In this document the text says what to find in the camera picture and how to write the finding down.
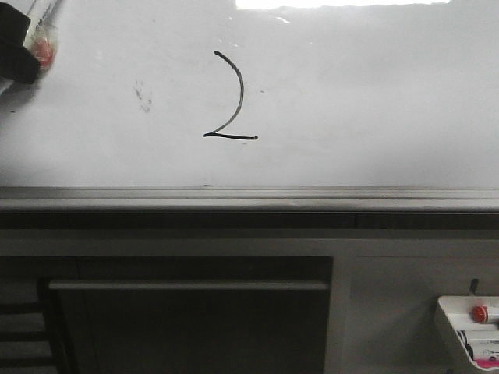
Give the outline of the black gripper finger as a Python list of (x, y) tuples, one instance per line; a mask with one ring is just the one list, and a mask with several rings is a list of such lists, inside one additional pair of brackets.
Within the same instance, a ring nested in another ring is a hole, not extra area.
[(1, 6), (1, 77), (33, 84), (41, 64), (25, 48), (30, 18), (11, 5)]

